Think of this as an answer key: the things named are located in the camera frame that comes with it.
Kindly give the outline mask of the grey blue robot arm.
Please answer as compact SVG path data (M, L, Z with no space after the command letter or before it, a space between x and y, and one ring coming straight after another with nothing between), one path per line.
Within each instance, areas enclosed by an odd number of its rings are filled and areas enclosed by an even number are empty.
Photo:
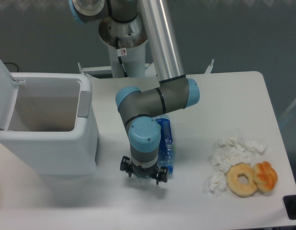
M155 118L195 105L200 90L194 79L186 77L177 50L174 31L165 0L71 0L71 12L87 23L100 20L99 35L113 52L113 74L121 77L144 73L139 60L144 55L133 49L149 42L159 87L141 91L124 87L116 94L116 105L130 142L130 157L124 156L120 170L129 176L167 182L166 166L158 166L161 127Z

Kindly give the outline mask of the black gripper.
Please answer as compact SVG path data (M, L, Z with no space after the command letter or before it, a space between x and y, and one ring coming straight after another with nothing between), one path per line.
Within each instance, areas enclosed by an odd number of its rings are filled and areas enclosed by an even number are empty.
M156 184L159 184L160 182L167 183L168 181L167 166L161 166L160 168L158 168L157 163L155 163L151 167L142 168L141 166L136 166L127 156L122 157L120 163L120 171L126 172L129 178L131 178L131 176L134 174L135 176L143 179L155 179Z

